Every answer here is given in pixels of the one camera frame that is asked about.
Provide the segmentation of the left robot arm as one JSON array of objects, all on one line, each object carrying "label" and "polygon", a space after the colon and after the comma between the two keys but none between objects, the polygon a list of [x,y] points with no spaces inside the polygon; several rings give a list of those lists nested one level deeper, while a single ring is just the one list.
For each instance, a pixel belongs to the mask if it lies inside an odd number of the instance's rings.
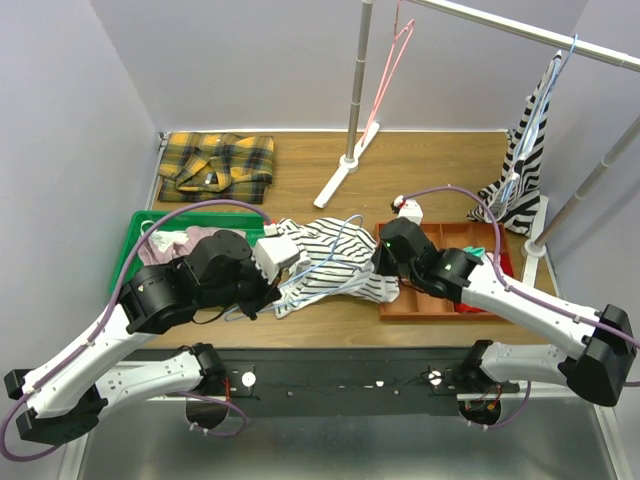
[{"label": "left robot arm", "polygon": [[5,378],[7,394],[25,402],[16,419],[24,441],[61,446],[95,428],[107,415],[152,397],[188,392],[221,395],[227,373],[210,344],[183,347],[172,357],[127,371],[116,365],[201,309],[237,306],[250,318],[280,299],[282,266],[266,249],[220,230],[193,251],[141,268],[117,290],[103,317],[52,360]]}]

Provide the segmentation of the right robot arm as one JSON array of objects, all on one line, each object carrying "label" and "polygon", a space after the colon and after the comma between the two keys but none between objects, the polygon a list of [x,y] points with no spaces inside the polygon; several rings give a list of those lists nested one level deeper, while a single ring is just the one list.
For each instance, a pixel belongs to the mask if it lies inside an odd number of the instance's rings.
[{"label": "right robot arm", "polygon": [[548,340],[476,342],[455,371],[466,389],[532,381],[566,386],[596,405],[618,403],[639,347],[621,308],[596,310],[553,297],[505,276],[495,256],[437,248],[403,217],[380,228],[373,261],[378,273],[405,280],[422,294],[495,314]]}]

